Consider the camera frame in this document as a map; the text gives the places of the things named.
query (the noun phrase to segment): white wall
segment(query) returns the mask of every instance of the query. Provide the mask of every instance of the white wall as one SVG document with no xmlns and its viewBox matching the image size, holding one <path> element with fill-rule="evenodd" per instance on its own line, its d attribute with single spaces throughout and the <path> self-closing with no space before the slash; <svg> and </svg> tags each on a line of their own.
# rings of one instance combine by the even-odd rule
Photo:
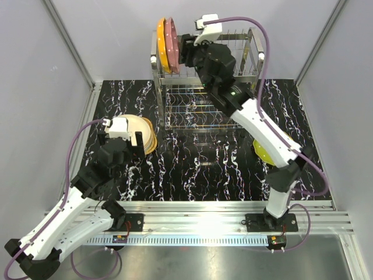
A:
<svg viewBox="0 0 373 280">
<path fill-rule="evenodd" d="M 373 2 L 349 1 L 300 86 L 336 205 L 373 277 Z"/>
<path fill-rule="evenodd" d="M 96 81 L 151 79 L 152 30 L 172 16 L 178 34 L 193 33 L 194 20 L 247 16 L 268 30 L 270 78 L 295 79 L 337 0 L 53 0 L 78 52 Z M 248 30 L 248 23 L 224 24 Z"/>
<path fill-rule="evenodd" d="M 89 87 L 41 1 L 0 1 L 0 246 L 41 221 L 61 192 Z M 0 250 L 0 272 L 10 257 Z M 21 276 L 18 265 L 11 274 Z"/>
</svg>

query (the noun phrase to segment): metal rod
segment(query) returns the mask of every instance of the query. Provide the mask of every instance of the metal rod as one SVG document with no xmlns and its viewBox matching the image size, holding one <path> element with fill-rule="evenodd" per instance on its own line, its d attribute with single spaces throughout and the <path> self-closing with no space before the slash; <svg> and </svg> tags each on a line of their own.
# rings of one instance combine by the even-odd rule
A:
<svg viewBox="0 0 373 280">
<path fill-rule="evenodd" d="M 73 56 L 73 59 L 78 66 L 79 70 L 81 71 L 82 75 L 84 76 L 87 84 L 89 85 L 89 88 L 93 90 L 95 81 L 93 80 L 92 76 L 89 74 L 89 71 L 87 70 L 86 66 L 84 65 L 84 62 L 82 58 L 80 57 L 78 51 L 76 50 L 76 47 L 74 43 L 72 42 L 70 35 L 59 15 L 57 12 L 56 7 L 54 6 L 52 0 L 41 0 L 41 2 L 44 4 L 45 9 L 51 16 L 51 19 L 55 25 L 55 27 L 58 30 L 58 33 L 61 35 L 63 41 L 65 42 L 70 54 Z"/>
<path fill-rule="evenodd" d="M 325 42 L 325 39 L 329 35 L 329 32 L 331 31 L 332 27 L 336 23 L 339 15 L 341 14 L 343 8 L 345 7 L 345 4 L 348 0 L 338 0 L 337 4 L 335 5 L 332 13 L 330 14 L 328 21 L 325 23 L 321 34 L 319 35 L 314 47 L 312 48 L 311 53 L 309 54 L 305 64 L 302 67 L 301 72 L 299 73 L 298 77 L 295 79 L 295 84 L 299 86 L 308 72 L 311 64 L 313 63 L 315 57 L 319 53 L 320 48 L 322 47 L 323 43 Z"/>
</svg>

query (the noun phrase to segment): metal dish rack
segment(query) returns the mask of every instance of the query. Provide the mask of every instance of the metal dish rack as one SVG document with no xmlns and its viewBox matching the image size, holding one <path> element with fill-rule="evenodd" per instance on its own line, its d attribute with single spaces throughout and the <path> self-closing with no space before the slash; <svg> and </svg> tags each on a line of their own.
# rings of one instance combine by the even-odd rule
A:
<svg viewBox="0 0 373 280">
<path fill-rule="evenodd" d="M 230 48 L 236 59 L 234 76 L 238 81 L 250 83 L 250 89 L 254 91 L 265 57 L 258 30 L 250 28 L 247 33 L 243 30 L 241 33 L 228 31 L 219 37 L 217 43 Z M 212 105 L 193 68 L 180 65 L 179 74 L 163 71 L 155 31 L 150 62 L 162 131 L 227 132 L 241 128 Z"/>
</svg>

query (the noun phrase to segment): marble surface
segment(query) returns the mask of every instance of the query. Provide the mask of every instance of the marble surface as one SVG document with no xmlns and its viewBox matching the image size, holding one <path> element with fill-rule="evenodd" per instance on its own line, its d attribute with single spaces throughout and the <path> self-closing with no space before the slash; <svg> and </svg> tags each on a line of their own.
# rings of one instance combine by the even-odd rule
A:
<svg viewBox="0 0 373 280">
<path fill-rule="evenodd" d="M 302 102 L 292 80 L 267 80 L 262 107 L 295 141 L 315 144 Z M 240 131 L 170 133 L 159 126 L 154 84 L 149 80 L 104 81 L 94 119 L 136 114 L 150 119 L 159 140 L 156 151 L 134 160 L 121 172 L 108 194 L 126 201 L 259 201 L 266 200 L 269 186 L 264 177 L 271 168 L 253 153 L 252 137 Z M 84 166 L 97 151 L 98 127 L 92 127 L 82 160 Z M 321 166 L 317 153 L 314 161 Z M 311 192 L 323 188 L 322 179 L 310 167 L 297 188 Z M 296 200 L 330 200 L 330 194 L 310 197 L 296 193 Z"/>
</svg>

